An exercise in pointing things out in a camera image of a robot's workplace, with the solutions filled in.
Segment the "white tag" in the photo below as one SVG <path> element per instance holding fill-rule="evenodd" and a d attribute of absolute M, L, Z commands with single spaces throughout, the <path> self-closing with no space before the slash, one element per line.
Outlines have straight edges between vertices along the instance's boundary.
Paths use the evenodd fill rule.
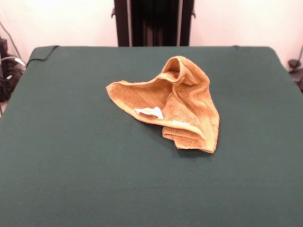
<path fill-rule="evenodd" d="M 153 109 L 144 108 L 144 109 L 134 109 L 134 110 L 137 112 L 137 114 L 143 113 L 143 114 L 146 114 L 146 115 L 154 115 L 154 116 L 158 117 L 158 119 L 161 119 L 161 120 L 164 119 L 161 109 L 157 106 Z"/>

